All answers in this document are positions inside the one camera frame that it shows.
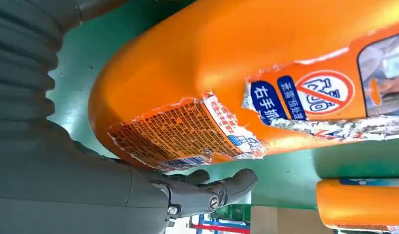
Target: peeling label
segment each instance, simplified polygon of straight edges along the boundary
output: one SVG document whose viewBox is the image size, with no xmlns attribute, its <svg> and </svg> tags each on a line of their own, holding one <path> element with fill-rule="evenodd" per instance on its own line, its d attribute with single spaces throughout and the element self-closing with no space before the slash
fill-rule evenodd
<svg viewBox="0 0 399 234">
<path fill-rule="evenodd" d="M 264 153 L 254 134 L 238 126 L 236 116 L 212 93 L 204 100 L 185 98 L 115 124 L 108 134 L 132 157 L 161 170 L 257 158 Z"/>
<path fill-rule="evenodd" d="M 399 25 L 246 79 L 265 125 L 340 141 L 399 138 Z"/>
<path fill-rule="evenodd" d="M 377 116 L 339 121 L 276 119 L 271 125 L 340 141 L 399 138 L 399 117 L 397 116 Z"/>
</svg>

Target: orange plastic bottle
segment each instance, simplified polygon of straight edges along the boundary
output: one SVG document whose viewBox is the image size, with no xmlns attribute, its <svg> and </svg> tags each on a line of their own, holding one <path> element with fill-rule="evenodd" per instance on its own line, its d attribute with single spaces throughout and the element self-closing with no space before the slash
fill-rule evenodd
<svg viewBox="0 0 399 234">
<path fill-rule="evenodd" d="M 323 180 L 317 203 L 329 228 L 399 233 L 399 179 Z"/>
<path fill-rule="evenodd" d="M 389 31 L 370 33 L 392 25 Z M 281 73 L 284 65 L 346 48 L 357 38 L 370 36 L 367 40 L 377 41 L 397 33 L 399 0 L 198 0 L 130 41 L 111 59 L 91 93 L 91 127 L 97 139 L 123 160 L 164 170 L 235 160 L 249 154 L 261 156 L 339 144 L 264 124 L 255 111 L 242 107 L 246 78 L 252 79 L 261 69 L 274 68 L 274 72 Z M 345 55 L 357 57 L 350 51 Z M 344 56 L 335 59 L 335 64 L 347 60 Z M 355 58 L 350 62 L 344 76 L 354 89 L 359 89 Z M 291 66 L 296 71 L 295 82 L 318 70 L 317 64 L 323 63 Z M 286 109 L 286 100 L 279 94 L 277 78 L 272 82 L 277 101 L 284 106 L 282 115 L 291 119 L 293 113 Z M 306 111 L 306 119 L 365 117 L 362 91 L 349 96 L 346 102 L 350 104 L 337 108 L 338 112 L 315 115 Z M 209 97 L 215 97 L 214 103 L 205 104 L 203 101 Z M 189 107 L 190 103 L 198 105 Z M 188 115 L 195 115 L 193 123 L 182 118 L 185 110 L 180 115 L 172 113 L 181 105 L 186 105 Z M 209 111 L 212 108 L 224 112 Z M 232 120 L 232 125 L 225 118 Z M 210 121 L 195 125 L 203 119 Z M 186 125 L 180 131 L 177 126 L 171 131 L 165 122 Z M 230 126 L 241 126 L 249 132 L 245 139 L 237 132 L 231 136 Z M 257 153 L 238 147 L 248 140 L 252 148 L 255 139 L 260 144 Z M 132 145 L 135 142 L 144 145 Z M 202 158 L 178 161 L 176 165 L 161 163 L 197 155 Z"/>
</svg>

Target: prohibition symbol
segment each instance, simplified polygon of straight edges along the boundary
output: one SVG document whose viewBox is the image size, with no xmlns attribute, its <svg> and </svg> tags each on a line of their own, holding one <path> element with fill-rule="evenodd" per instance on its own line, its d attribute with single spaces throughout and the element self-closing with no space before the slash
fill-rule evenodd
<svg viewBox="0 0 399 234">
<path fill-rule="evenodd" d="M 354 96 L 350 78 L 336 71 L 316 71 L 296 84 L 298 97 L 309 115 L 325 115 L 346 107 Z"/>
</svg>

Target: orange jug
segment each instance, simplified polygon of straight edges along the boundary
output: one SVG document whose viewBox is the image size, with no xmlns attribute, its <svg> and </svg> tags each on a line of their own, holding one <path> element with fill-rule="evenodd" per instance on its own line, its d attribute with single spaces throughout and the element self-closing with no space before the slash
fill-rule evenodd
<svg viewBox="0 0 399 234">
<path fill-rule="evenodd" d="M 121 159 L 161 170 L 356 140 L 293 124 L 381 114 L 361 76 L 387 46 L 370 53 L 377 65 L 357 59 L 391 37 L 399 48 L 399 0 L 198 0 L 110 60 L 91 127 Z"/>
<path fill-rule="evenodd" d="M 399 179 L 323 180 L 317 203 L 331 229 L 399 233 Z"/>
</svg>

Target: blue label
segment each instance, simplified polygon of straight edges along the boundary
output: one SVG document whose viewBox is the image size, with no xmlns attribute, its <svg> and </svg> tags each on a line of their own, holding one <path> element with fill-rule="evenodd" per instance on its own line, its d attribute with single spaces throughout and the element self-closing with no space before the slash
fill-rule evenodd
<svg viewBox="0 0 399 234">
<path fill-rule="evenodd" d="M 292 119 L 306 120 L 303 105 L 298 97 L 297 89 L 294 81 L 290 76 L 283 76 L 278 79 L 278 88 L 280 88 L 281 95 L 287 105 L 288 111 Z"/>
<path fill-rule="evenodd" d="M 277 92 L 270 83 L 266 81 L 251 83 L 251 98 L 264 124 L 271 125 L 271 122 L 277 118 L 288 119 Z"/>
</svg>

